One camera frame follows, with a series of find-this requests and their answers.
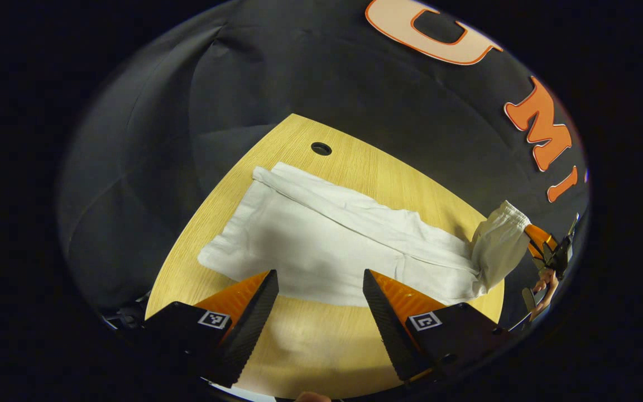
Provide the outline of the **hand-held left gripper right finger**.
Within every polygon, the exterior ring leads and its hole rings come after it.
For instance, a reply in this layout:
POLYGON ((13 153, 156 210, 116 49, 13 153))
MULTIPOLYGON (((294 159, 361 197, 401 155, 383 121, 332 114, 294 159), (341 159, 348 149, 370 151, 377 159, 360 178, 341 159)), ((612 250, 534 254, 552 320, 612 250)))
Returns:
POLYGON ((377 271, 365 270, 362 289, 396 376, 407 384, 452 381, 515 341, 468 303, 444 305, 377 271))

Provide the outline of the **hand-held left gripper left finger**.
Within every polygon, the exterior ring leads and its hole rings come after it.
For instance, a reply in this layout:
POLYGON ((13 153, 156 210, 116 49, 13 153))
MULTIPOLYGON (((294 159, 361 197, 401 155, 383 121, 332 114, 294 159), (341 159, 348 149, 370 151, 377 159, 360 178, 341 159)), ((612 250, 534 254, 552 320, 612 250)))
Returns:
POLYGON ((231 285, 196 304, 174 301, 141 328, 153 358, 176 374, 231 387, 257 345, 279 293, 276 270, 231 285))

